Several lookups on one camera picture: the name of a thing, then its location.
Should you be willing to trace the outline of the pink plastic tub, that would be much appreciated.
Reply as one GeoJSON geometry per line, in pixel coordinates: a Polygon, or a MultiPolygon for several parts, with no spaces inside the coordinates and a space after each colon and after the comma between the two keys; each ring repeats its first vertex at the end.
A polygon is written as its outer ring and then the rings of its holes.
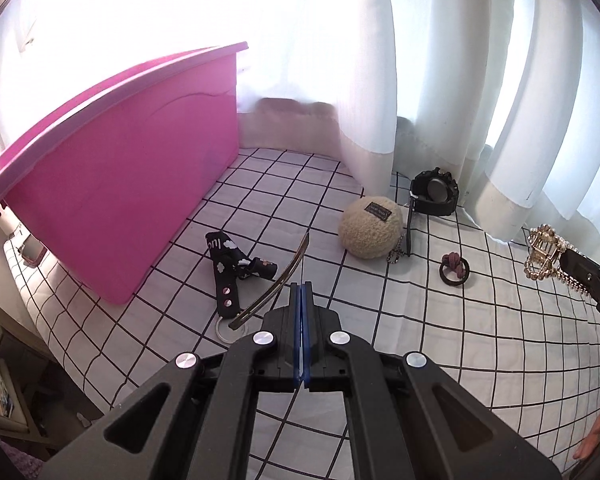
{"type": "Polygon", "coordinates": [[[237,157],[239,51],[156,58],[65,102],[0,155],[0,210],[124,304],[237,157]]]}

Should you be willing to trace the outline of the white black grid bedsheet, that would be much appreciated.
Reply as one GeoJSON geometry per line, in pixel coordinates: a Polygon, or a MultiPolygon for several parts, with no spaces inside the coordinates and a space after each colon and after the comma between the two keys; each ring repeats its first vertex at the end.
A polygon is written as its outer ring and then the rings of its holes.
{"type": "Polygon", "coordinates": [[[222,352],[204,236],[222,230],[248,255],[286,266],[342,327],[382,352],[419,351],[563,471],[600,411],[600,314],[562,283],[524,275],[527,246],[492,240],[464,211],[416,216],[413,252],[363,261],[339,244],[343,209],[362,193],[341,162],[244,148],[185,219],[121,306],[80,284],[52,255],[26,266],[4,253],[54,358],[108,411],[177,354],[222,352]]]}

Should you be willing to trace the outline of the beige fuzzy ball keychain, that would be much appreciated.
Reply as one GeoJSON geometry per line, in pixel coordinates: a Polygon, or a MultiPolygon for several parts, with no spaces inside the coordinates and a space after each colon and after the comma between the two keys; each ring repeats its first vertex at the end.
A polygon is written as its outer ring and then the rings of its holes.
{"type": "Polygon", "coordinates": [[[338,236],[341,246],[362,260],[385,257],[397,263],[412,254],[406,208],[386,196],[364,196],[347,206],[338,236]]]}

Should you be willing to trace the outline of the smartphone in red case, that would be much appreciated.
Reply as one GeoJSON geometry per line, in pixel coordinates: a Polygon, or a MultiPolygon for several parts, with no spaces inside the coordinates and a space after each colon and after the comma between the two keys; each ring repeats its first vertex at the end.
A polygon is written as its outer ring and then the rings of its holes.
{"type": "Polygon", "coordinates": [[[36,237],[28,235],[18,247],[18,252],[26,266],[35,268],[42,262],[47,248],[36,237]]]}

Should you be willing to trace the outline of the black strap keychain with ring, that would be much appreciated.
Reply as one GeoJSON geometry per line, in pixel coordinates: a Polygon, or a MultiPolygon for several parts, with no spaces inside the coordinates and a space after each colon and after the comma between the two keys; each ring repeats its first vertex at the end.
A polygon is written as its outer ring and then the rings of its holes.
{"type": "Polygon", "coordinates": [[[223,231],[205,236],[213,266],[215,284],[215,335],[223,344],[231,344],[240,335],[228,328],[228,323],[240,313],[238,281],[252,276],[272,280],[277,264],[258,257],[249,258],[223,231]]]}

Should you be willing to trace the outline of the pearl gold hair claw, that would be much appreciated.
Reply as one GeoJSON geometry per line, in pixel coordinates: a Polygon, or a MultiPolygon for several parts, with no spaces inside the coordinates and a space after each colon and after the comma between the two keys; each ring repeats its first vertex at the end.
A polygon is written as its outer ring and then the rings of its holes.
{"type": "Polygon", "coordinates": [[[542,281],[556,278],[565,286],[573,289],[582,296],[591,296],[588,289],[571,274],[562,268],[562,256],[581,253],[558,235],[549,224],[541,224],[529,231],[527,238],[528,257],[524,262],[524,275],[531,281],[542,281]]]}

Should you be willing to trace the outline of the silver bangle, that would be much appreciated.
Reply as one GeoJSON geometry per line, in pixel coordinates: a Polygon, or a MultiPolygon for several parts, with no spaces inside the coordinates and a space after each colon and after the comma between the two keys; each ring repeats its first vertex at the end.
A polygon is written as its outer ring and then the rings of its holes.
{"type": "Polygon", "coordinates": [[[228,327],[231,330],[238,330],[243,325],[247,323],[250,318],[253,317],[262,307],[264,307],[272,298],[274,298],[284,287],[284,285],[291,278],[291,275],[294,274],[294,271],[298,268],[301,260],[306,253],[306,248],[308,248],[310,242],[310,233],[305,232],[300,245],[298,246],[296,252],[294,253],[294,258],[291,259],[291,262],[288,264],[285,270],[283,270],[282,274],[279,275],[278,279],[247,309],[240,312],[236,318],[228,327]]]}

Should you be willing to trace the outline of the white curtain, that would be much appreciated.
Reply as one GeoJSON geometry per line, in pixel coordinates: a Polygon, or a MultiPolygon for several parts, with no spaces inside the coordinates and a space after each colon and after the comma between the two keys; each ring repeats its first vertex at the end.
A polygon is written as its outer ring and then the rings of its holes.
{"type": "Polygon", "coordinates": [[[600,259],[592,0],[4,0],[0,155],[115,73],[236,42],[247,148],[327,152],[372,191],[436,166],[489,235],[547,223],[600,259]]]}

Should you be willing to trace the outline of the black digital wristwatch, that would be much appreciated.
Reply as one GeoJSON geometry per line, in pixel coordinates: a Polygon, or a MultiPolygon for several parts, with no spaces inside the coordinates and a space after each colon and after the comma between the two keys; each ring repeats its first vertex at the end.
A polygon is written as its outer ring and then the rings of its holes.
{"type": "Polygon", "coordinates": [[[406,220],[406,254],[412,254],[412,220],[414,213],[444,217],[452,214],[460,197],[460,189],[449,171],[439,167],[425,170],[411,180],[410,202],[406,220]]]}

